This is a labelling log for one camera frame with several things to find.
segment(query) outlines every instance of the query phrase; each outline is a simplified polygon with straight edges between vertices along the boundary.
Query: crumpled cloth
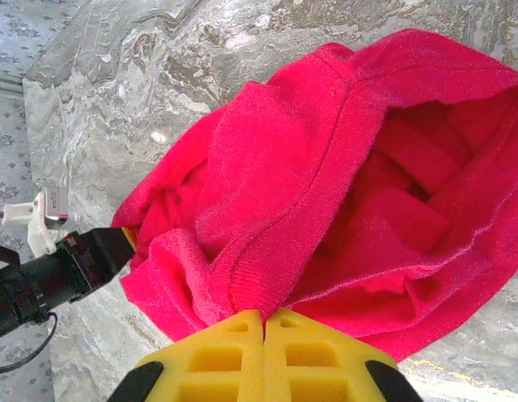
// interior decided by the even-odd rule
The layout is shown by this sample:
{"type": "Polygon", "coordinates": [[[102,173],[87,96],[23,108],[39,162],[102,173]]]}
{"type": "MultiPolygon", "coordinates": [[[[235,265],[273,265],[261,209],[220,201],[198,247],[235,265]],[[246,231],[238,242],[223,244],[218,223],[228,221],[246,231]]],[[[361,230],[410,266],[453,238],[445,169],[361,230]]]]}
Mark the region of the crumpled cloth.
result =
{"type": "Polygon", "coordinates": [[[174,341],[285,306],[401,360],[518,269],[518,72],[416,29],[325,44],[192,126],[113,224],[174,341]]]}

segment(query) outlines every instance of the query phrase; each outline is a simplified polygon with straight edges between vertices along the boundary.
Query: white bracket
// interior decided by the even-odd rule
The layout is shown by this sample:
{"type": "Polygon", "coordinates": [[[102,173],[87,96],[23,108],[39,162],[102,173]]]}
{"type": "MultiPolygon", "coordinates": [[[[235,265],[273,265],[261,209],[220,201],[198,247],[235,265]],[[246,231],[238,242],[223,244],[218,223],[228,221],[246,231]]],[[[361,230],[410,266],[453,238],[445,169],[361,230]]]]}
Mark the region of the white bracket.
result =
{"type": "Polygon", "coordinates": [[[35,257],[56,252],[56,245],[45,224],[45,192],[40,192],[32,203],[4,205],[2,224],[26,224],[28,245],[35,257]]]}

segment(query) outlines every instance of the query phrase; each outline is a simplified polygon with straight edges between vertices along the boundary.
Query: pink fabric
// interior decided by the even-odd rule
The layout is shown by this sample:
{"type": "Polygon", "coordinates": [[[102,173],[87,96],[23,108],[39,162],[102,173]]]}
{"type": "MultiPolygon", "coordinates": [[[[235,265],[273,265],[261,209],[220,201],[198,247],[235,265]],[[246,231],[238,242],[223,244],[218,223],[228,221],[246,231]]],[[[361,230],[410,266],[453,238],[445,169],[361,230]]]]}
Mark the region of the pink fabric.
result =
{"type": "Polygon", "coordinates": [[[287,306],[400,360],[518,268],[518,72],[414,29],[326,44],[191,127],[113,224],[175,341],[287,306]]]}

